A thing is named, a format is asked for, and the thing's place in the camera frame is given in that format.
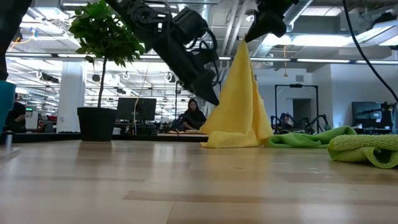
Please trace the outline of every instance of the yellow cloth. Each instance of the yellow cloth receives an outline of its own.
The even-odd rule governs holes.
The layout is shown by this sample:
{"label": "yellow cloth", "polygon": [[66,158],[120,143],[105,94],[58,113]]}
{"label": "yellow cloth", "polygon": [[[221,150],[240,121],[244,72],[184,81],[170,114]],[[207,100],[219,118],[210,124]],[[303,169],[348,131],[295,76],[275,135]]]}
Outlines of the yellow cloth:
{"label": "yellow cloth", "polygon": [[200,131],[209,135],[203,147],[254,147],[272,135],[254,79],[247,43],[242,40],[220,93],[220,104]]}

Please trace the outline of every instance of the white column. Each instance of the white column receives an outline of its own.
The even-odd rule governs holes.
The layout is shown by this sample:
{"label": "white column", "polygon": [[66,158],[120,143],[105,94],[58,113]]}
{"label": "white column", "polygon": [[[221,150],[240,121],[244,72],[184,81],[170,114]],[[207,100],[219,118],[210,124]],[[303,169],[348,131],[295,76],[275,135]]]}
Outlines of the white column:
{"label": "white column", "polygon": [[77,108],[85,104],[86,69],[83,62],[63,62],[57,133],[80,132]]}

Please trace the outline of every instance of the wooden tabletop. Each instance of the wooden tabletop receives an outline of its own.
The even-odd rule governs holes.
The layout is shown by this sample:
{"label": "wooden tabletop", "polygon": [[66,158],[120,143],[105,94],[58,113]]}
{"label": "wooden tabletop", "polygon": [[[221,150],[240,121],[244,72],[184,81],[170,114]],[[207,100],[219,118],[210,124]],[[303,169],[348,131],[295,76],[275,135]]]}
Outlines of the wooden tabletop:
{"label": "wooden tabletop", "polygon": [[1,224],[398,223],[397,170],[332,162],[326,149],[14,147],[0,158]]}

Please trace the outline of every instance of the green towel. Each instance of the green towel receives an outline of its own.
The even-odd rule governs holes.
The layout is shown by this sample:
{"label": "green towel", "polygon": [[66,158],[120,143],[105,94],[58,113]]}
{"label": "green towel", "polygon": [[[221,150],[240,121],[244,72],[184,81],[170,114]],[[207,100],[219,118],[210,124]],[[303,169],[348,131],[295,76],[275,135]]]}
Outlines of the green towel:
{"label": "green towel", "polygon": [[266,147],[305,147],[305,148],[326,148],[330,140],[343,134],[356,134],[351,127],[340,127],[325,131],[317,135],[288,133],[271,136],[265,143]]}
{"label": "green towel", "polygon": [[383,169],[398,165],[398,135],[337,136],[328,146],[334,161],[364,162]]}

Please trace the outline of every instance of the plant stem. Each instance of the plant stem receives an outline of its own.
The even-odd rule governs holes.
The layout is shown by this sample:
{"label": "plant stem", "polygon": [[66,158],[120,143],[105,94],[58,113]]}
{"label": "plant stem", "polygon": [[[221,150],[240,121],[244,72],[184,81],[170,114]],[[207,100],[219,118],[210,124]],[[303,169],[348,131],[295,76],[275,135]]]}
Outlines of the plant stem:
{"label": "plant stem", "polygon": [[99,88],[99,97],[98,97],[98,108],[101,108],[101,100],[102,100],[102,92],[104,91],[104,80],[105,80],[105,72],[106,72],[106,61],[108,59],[104,58],[104,63],[102,65],[102,76],[101,76],[101,87]]}

